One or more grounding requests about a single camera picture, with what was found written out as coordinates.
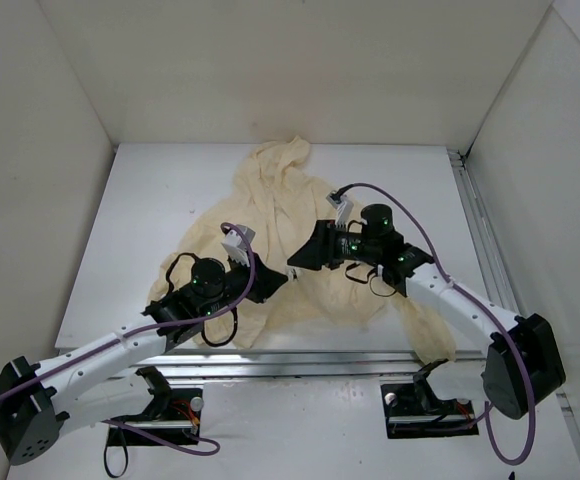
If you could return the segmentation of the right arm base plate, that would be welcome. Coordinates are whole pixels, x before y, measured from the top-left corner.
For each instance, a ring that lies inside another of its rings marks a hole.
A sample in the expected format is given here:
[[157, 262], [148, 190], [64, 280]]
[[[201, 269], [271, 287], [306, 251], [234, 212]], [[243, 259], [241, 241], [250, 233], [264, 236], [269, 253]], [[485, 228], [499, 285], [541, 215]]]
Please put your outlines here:
[[447, 360], [435, 361], [415, 372], [408, 383], [380, 385], [384, 424], [390, 440], [476, 436], [477, 415], [469, 401], [440, 400], [428, 377]]

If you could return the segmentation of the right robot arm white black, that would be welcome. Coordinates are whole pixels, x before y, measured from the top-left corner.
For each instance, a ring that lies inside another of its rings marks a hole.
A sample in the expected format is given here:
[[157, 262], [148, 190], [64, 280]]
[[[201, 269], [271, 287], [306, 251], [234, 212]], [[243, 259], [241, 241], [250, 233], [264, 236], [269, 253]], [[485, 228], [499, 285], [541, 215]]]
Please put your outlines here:
[[451, 399], [487, 401], [518, 420], [565, 382], [546, 319], [538, 314], [524, 318], [445, 279], [431, 255], [395, 230], [389, 206], [371, 204], [360, 216], [358, 232], [334, 219], [317, 221], [288, 264], [314, 271], [346, 261], [368, 265], [390, 288], [438, 313], [484, 355], [481, 368], [425, 368], [412, 388], [419, 409], [434, 412]]

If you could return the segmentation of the cream yellow hooded jacket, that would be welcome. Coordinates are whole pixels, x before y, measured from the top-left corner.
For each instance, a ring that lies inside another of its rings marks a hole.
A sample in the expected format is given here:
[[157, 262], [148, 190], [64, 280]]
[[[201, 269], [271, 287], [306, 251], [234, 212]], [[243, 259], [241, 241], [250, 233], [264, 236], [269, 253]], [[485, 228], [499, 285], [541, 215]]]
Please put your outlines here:
[[[237, 146], [179, 148], [166, 170], [167, 188], [180, 190], [177, 208], [191, 218], [177, 249], [161, 263], [148, 298], [190, 278], [195, 257], [223, 259], [220, 226], [243, 224], [255, 232], [254, 251], [282, 270], [319, 219], [332, 216], [327, 194], [350, 183], [368, 183], [355, 208], [370, 203], [377, 189], [394, 193], [409, 173], [430, 167], [446, 174], [439, 149], [312, 145], [296, 138], [262, 144], [249, 153]], [[240, 304], [233, 328], [223, 315], [195, 337], [198, 346], [230, 340], [247, 349], [406, 349], [423, 362], [454, 359], [456, 341], [445, 319], [380, 281], [364, 286], [342, 269], [303, 271], [261, 305]]]

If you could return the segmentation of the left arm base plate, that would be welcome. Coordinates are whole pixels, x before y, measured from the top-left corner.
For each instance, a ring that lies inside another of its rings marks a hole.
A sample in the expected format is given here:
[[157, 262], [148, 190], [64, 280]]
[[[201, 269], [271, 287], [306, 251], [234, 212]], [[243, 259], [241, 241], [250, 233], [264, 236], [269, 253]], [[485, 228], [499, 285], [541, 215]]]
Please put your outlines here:
[[201, 433], [203, 389], [198, 386], [171, 385], [156, 367], [139, 368], [132, 379], [147, 382], [151, 395], [148, 406], [137, 414], [113, 417], [155, 437], [178, 446], [196, 446]]

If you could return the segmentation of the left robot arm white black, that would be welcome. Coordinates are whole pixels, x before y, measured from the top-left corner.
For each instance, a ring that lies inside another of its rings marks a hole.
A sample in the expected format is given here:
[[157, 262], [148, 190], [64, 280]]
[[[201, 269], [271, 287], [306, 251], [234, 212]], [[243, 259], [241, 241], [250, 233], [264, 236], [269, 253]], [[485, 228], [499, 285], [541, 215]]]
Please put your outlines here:
[[169, 352], [206, 320], [236, 314], [247, 299], [268, 300], [288, 280], [261, 259], [246, 266], [195, 259], [191, 279], [150, 302], [139, 322], [70, 353], [35, 364], [20, 356], [0, 372], [0, 445], [12, 465], [48, 451], [61, 437], [99, 421], [127, 416], [155, 420], [169, 409], [171, 389], [154, 367], [125, 378], [125, 369]]

